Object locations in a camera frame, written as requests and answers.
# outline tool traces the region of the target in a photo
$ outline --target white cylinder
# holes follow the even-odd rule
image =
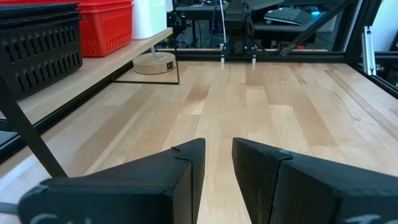
[[[134,0],[132,39],[153,37],[166,30],[166,0]]]

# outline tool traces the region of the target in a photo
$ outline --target black metal leg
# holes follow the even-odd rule
[[[177,50],[177,40],[176,40],[176,36],[174,36],[174,54],[175,54],[175,63],[177,66],[177,80],[178,80],[178,84],[180,84],[180,67],[178,67],[178,50]]]
[[[192,20],[192,43],[191,43],[191,46],[196,48],[197,47],[197,42],[198,42],[198,39],[197,39],[197,22]]]
[[[0,111],[7,118],[10,127],[19,133],[52,177],[67,177],[61,165],[19,107],[14,95],[2,78],[0,78]]]

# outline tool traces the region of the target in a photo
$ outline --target wooden shelf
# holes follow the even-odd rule
[[[167,28],[149,39],[134,40],[106,57],[84,58],[83,66],[77,72],[18,104],[29,121],[35,124],[172,33],[173,29]]]

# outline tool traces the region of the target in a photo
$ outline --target white cable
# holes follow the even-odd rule
[[[225,33],[225,20],[224,20],[224,8],[223,8],[223,0],[220,0],[221,6],[221,16],[223,18],[223,29],[224,29],[224,43],[226,44],[226,33]]]

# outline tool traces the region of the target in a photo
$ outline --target black metal shelf bracket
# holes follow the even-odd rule
[[[61,165],[19,107],[14,95],[2,78],[0,78],[0,111],[7,119],[7,123],[2,122],[5,128],[13,129],[21,136],[52,177],[67,177]]]

